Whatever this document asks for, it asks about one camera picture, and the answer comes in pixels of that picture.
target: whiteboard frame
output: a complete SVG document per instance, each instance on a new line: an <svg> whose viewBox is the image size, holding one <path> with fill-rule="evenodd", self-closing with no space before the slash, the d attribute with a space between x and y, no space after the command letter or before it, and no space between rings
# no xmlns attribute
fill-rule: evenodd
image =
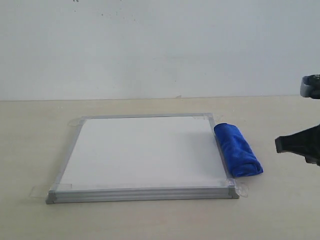
<svg viewBox="0 0 320 240"><path fill-rule="evenodd" d="M70 196L68 195L67 192L64 192L62 195L66 195L67 198L66 199L59 199L59 197L57 196L57 188L61 182L61 179L64 175L64 172L66 170L66 167L68 165L69 159L73 153L73 150L76 146L78 137L80 135L80 132L82 130L83 125L85 124L85 122L87 120L90 119L123 119L123 118L162 118L162 117L198 117L198 118L204 118L204 119L208 119L209 123L210 123L210 127L212 130L212 134L215 138L215 142L217 144L219 153L220 153L220 158L222 161L222 165L225 171L225 175L227 177L227 183L225 186L221 186L221 187L212 187L212 188L207 188L207 191L210 191L211 193L215 193L216 192L216 197L210 195L210 196L202 196L202 197L194 197L193 195L191 195L190 197L170 197L170 198L166 198L166 197L156 197L153 199L153 197L148 197L146 199L141 198L139 196L137 196L136 194L133 194L133 196L128 197L128 198L124 198L124 199L118 199L118 198L114 198L114 199L101 199L99 197L103 197L103 193L106 192L106 189L98 189L98 190L83 190L83 191L73 191L72 193L69 193L69 195L73 195L74 197L70 198ZM75 203L75 202L108 202L108 201L135 201L135 200L160 200L160 199L164 199L164 200L170 200L170 199L212 199L212 198L228 198L228 199L238 199L239 195L236 193L236 182L235 180L231 177L230 173L228 172L227 166L226 166L226 161L224 158L224 155L221 151L221 147L219 142L217 141L215 132L214 132L214 127L215 127L215 121L214 121L214 117L212 113L167 113L167 114L133 114L133 115L96 115L96 116L83 116L78 120L78 124L76 126L76 130L75 130L75 135L70 143L70 146L66 152L65 158L60 166L59 172L55 178L55 181L53 183L53 185L51 186L50 190L48 191L47 194L47 198L45 200L46 204L55 204L55 203ZM172 191L176 191L176 188L172 188L172 187L161 187L158 188L157 191L160 192L172 192ZM183 193L189 193L194 192L194 188L184 188L182 191ZM111 191L108 190L108 193L116 193L119 191L123 191L125 193L127 193L128 195L132 195L133 192L135 193L145 193L145 192L150 192L152 190L148 189L148 188L139 188L139 189L112 189ZM78 197L85 197L86 200L77 200L77 196Z"/></svg>

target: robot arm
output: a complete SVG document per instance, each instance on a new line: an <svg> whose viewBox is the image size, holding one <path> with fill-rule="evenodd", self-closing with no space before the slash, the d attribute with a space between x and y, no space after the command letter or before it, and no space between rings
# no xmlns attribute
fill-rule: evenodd
<svg viewBox="0 0 320 240"><path fill-rule="evenodd" d="M302 78L300 95L304 98L320 99L320 75ZM277 153L290 152L304 156L308 164L320 166L320 125L275 140Z"/></svg>

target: beige tabletop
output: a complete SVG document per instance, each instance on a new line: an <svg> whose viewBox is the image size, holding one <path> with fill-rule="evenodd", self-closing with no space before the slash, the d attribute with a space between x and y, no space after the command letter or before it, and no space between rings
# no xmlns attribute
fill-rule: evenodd
<svg viewBox="0 0 320 240"><path fill-rule="evenodd" d="M248 197L45 204L87 115L212 112L240 128L264 168L239 178ZM0 102L1 240L318 240L320 168L275 138L320 122L320 101L299 96Z"/></svg>

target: rolled blue towel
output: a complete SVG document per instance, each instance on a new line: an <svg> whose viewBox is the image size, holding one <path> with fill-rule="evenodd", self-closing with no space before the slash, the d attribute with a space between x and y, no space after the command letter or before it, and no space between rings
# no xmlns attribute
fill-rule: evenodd
<svg viewBox="0 0 320 240"><path fill-rule="evenodd" d="M236 126L221 123L214 127L214 132L228 171L233 177L253 176L263 172L261 164Z"/></svg>

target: table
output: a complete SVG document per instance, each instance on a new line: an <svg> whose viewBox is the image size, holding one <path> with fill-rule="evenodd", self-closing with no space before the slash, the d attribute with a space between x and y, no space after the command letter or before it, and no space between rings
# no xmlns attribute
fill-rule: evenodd
<svg viewBox="0 0 320 240"><path fill-rule="evenodd" d="M248 198L45 204L77 118L206 112L263 165L238 179ZM319 122L320 101L300 96L0 102L0 239L319 239L320 168L274 142Z"/></svg>

